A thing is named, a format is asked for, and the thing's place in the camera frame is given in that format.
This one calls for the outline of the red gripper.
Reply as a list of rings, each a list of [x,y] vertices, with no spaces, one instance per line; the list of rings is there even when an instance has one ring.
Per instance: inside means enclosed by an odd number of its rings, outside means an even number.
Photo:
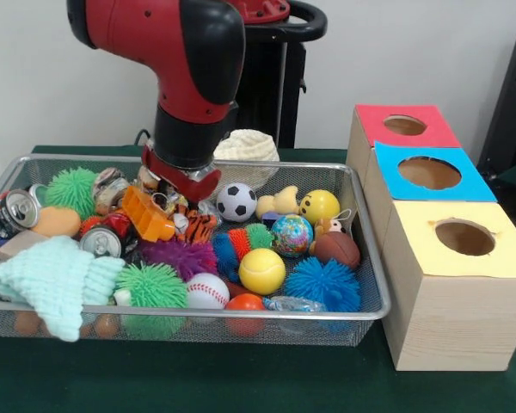
[[[171,184],[191,202],[210,197],[221,178],[221,171],[212,164],[198,170],[185,170],[167,164],[147,145],[144,146],[142,163],[151,174]]]

